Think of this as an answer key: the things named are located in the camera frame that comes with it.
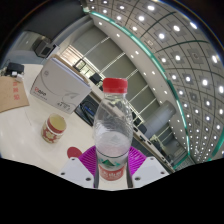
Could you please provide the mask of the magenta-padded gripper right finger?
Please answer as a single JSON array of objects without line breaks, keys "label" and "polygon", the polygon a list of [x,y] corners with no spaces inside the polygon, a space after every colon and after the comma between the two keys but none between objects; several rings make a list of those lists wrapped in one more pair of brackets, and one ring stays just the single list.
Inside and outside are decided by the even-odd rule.
[{"label": "magenta-padded gripper right finger", "polygon": [[169,173],[154,157],[147,157],[134,147],[129,149],[127,161],[127,185],[140,188],[168,176]]}]

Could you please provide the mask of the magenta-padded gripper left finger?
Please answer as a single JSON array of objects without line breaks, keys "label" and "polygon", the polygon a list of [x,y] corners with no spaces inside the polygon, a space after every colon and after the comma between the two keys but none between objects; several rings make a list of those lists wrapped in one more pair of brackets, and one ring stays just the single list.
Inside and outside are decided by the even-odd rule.
[{"label": "magenta-padded gripper left finger", "polygon": [[76,147],[70,147],[67,156],[68,161],[58,175],[81,187],[97,189],[99,171],[95,147],[90,147],[84,153]]}]

